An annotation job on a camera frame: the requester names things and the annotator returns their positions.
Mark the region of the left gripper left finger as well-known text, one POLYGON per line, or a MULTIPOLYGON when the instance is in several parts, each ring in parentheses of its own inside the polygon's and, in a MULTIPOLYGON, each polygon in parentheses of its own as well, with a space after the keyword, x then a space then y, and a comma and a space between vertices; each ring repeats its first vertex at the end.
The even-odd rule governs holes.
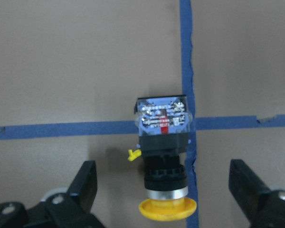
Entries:
POLYGON ((83 211, 90 213, 97 194, 95 161, 85 161, 66 191, 83 211))

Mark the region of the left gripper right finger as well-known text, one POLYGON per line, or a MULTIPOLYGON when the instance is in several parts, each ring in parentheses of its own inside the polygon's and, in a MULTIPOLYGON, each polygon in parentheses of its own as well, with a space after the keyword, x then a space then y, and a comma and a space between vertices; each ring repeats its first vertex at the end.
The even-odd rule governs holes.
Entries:
POLYGON ((228 188, 249 222, 253 222, 264 207, 271 190, 241 159, 232 159, 228 188))

